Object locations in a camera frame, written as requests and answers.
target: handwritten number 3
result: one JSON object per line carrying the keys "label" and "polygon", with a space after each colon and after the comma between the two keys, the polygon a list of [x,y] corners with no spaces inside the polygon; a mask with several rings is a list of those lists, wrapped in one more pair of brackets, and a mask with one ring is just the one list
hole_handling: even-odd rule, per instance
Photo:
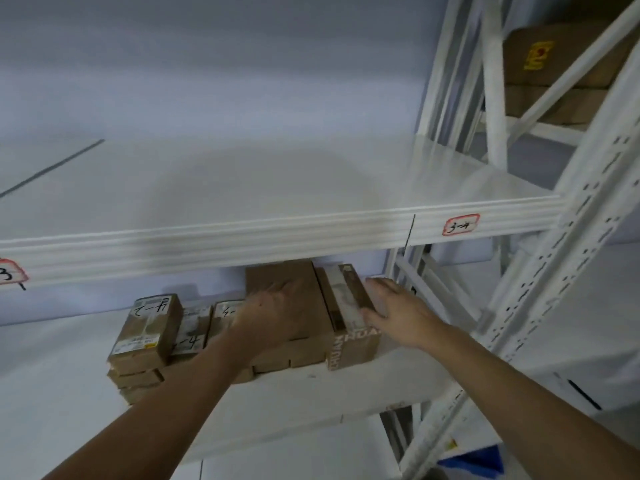
{"label": "handwritten number 3", "polygon": [[11,281],[13,279],[13,275],[5,267],[0,267],[0,276],[6,276],[3,281]]}

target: black marker line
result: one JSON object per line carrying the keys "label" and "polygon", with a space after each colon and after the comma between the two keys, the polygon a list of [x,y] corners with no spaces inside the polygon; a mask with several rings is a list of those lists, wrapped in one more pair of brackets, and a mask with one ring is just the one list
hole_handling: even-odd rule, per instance
{"label": "black marker line", "polygon": [[406,247],[409,245],[409,238],[411,237],[411,231],[413,230],[413,223],[415,222],[415,214],[413,215],[413,219],[411,221],[411,227],[409,227],[409,235],[406,237],[406,242],[404,243],[404,252],[402,256],[406,254]]}
{"label": "black marker line", "polygon": [[576,389],[576,391],[578,391],[578,394],[580,394],[583,398],[585,398],[594,408],[596,408],[598,411],[602,411],[602,407],[600,407],[598,403],[596,403],[592,398],[590,398],[590,396],[585,391],[580,389],[580,387],[578,387],[578,384],[573,382],[571,379],[567,379],[567,382],[569,382],[569,385],[574,389]]}
{"label": "black marker line", "polygon": [[55,170],[56,168],[58,168],[59,166],[64,165],[65,163],[73,160],[76,157],[79,157],[80,155],[82,155],[83,153],[88,152],[89,150],[94,149],[96,146],[98,146],[99,144],[103,144],[104,143],[104,139],[99,139],[98,141],[96,141],[94,144],[90,144],[89,146],[87,146],[86,148],[83,148],[82,150],[80,150],[77,153],[74,153],[73,155],[65,158],[64,160],[60,160],[58,163],[54,163],[51,166],[46,167],[43,170],[40,170],[37,173],[34,173],[32,176],[28,177],[26,180],[21,181],[19,184],[12,186],[9,190],[5,190],[4,192],[0,193],[0,198],[5,197],[13,192],[15,192],[16,190],[20,189],[21,187],[25,186],[26,184],[31,183],[32,181],[36,180],[39,177],[42,177],[43,175],[46,175],[47,173],[49,173],[52,170]]}

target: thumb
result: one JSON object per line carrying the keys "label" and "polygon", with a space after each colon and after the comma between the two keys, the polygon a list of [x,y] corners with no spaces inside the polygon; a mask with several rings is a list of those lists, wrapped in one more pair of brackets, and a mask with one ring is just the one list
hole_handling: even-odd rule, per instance
{"label": "thumb", "polygon": [[362,315],[362,318],[364,318],[364,322],[367,325],[374,326],[382,331],[385,331],[385,329],[387,328],[387,319],[379,313],[373,311],[372,309],[361,308],[360,314]]}

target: person's right hand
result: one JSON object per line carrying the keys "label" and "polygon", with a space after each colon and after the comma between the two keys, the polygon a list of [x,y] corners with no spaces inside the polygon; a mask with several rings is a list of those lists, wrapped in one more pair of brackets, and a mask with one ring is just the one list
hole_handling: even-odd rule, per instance
{"label": "person's right hand", "polygon": [[418,297],[388,278],[369,278],[367,284],[383,300],[387,317],[368,308],[361,309],[364,320],[386,333],[400,345],[427,352],[450,327]]}

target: white metal rack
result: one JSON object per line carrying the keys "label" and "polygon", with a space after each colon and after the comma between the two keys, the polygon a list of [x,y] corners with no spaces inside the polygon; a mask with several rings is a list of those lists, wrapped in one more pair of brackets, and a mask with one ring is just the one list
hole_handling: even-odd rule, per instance
{"label": "white metal rack", "polygon": [[[590,128],[580,135],[553,138],[577,147],[554,192],[504,171],[508,145],[525,132],[535,134],[537,119],[636,26],[640,0],[612,23],[523,118],[508,121],[501,79],[502,19],[507,26],[514,3],[517,0],[449,0],[417,137],[240,144],[205,139],[100,143],[88,153],[95,159],[78,160],[76,170],[39,177],[33,183],[37,186],[32,187],[37,192],[17,189],[4,193],[2,203],[7,205],[0,207],[0,220],[18,222],[28,208],[34,222],[46,222],[49,227],[42,236],[37,234],[40,230],[29,227],[30,223],[12,226],[0,241],[0,257],[18,262],[29,274],[30,286],[390,248],[389,276],[413,286],[427,301],[437,301],[451,315],[463,317],[475,339],[511,362],[640,200],[638,46]],[[464,57],[469,58],[468,70],[461,73]],[[457,95],[456,81],[462,81]],[[488,165],[465,155],[485,100]],[[545,129],[537,128],[545,136]],[[77,145],[75,151],[79,152],[93,143],[72,146]],[[62,145],[65,148],[60,151],[66,151],[69,144]],[[4,149],[1,155],[16,162],[19,171],[15,181],[3,181],[3,185],[19,187],[28,180],[33,172],[28,165],[20,167],[28,162],[21,155],[40,149]],[[184,157],[180,161],[178,154]],[[365,157],[360,161],[366,165],[353,158],[358,155]],[[270,166],[279,172],[269,173],[262,167],[265,158],[271,158]],[[207,166],[211,161],[216,162],[213,173]],[[137,171],[114,175],[111,168],[116,168],[117,162],[135,165]],[[151,170],[148,180],[140,184],[132,176],[142,174],[142,169]],[[182,176],[178,181],[170,177],[176,170]],[[92,172],[89,180],[79,177]],[[189,177],[198,172],[209,178],[206,183],[213,179],[216,185],[199,187],[202,181]],[[241,185],[239,175],[243,176]],[[354,181],[354,176],[364,177]],[[153,182],[164,186],[149,194],[146,191]],[[321,185],[338,193],[329,196],[320,190]],[[60,191],[70,186],[82,190],[81,196],[91,195],[92,200]],[[186,188],[188,201],[179,209],[172,207],[171,195]],[[256,194],[263,199],[256,202]],[[46,209],[41,206],[42,198],[50,201]],[[12,205],[17,199],[22,200],[20,212]],[[146,209],[157,207],[159,202],[163,211],[149,215]],[[69,208],[75,210],[68,213],[75,219],[46,219],[51,209]],[[476,214],[479,221],[468,221],[469,226],[477,224],[473,233],[446,234],[447,224],[454,223],[452,218],[464,224],[467,222],[461,221],[461,216]],[[423,255],[425,243],[533,231],[538,234],[524,239],[512,257],[500,243],[503,264],[510,264],[488,303],[476,302],[452,273]],[[423,267],[420,275],[417,270]],[[77,346],[97,360],[96,343],[104,346],[105,340],[110,340],[120,315],[95,318],[66,320],[86,321],[83,333],[88,335],[78,337]],[[24,324],[6,333],[9,338],[12,333],[38,337],[46,327],[68,330],[61,321]],[[63,347],[52,353],[60,363],[69,363]],[[38,374],[46,371],[32,367],[37,376],[34,383]],[[424,374],[437,380],[416,385],[418,375]],[[9,374],[3,380],[26,387],[20,383],[23,379]],[[312,379],[323,384],[326,403],[309,411],[308,403],[312,397],[317,399],[317,391],[312,392],[307,382]],[[349,383],[354,385],[347,391],[352,395],[345,394],[344,386]],[[122,409],[114,403],[119,400],[115,391],[109,389],[113,393],[109,396],[101,387],[95,399],[105,401],[108,407],[98,423],[110,420]],[[402,350],[345,371],[329,373],[322,366],[313,366],[270,374],[232,389],[224,400],[233,402],[235,396],[241,403],[243,395],[251,396],[246,393],[251,387],[260,388],[261,394],[268,392],[273,420],[261,425],[264,411],[252,409],[248,403],[240,408],[242,416],[238,413],[230,420],[214,412],[187,460],[431,401],[399,462],[403,478],[418,479],[439,459],[455,428],[471,417],[475,408],[437,364]],[[351,402],[331,402],[336,395]],[[282,401],[292,413],[286,424],[278,422],[282,416],[276,414]],[[37,404],[41,412],[49,411],[41,403]],[[89,411],[80,412],[90,416]],[[214,426],[226,436],[207,436]]]}

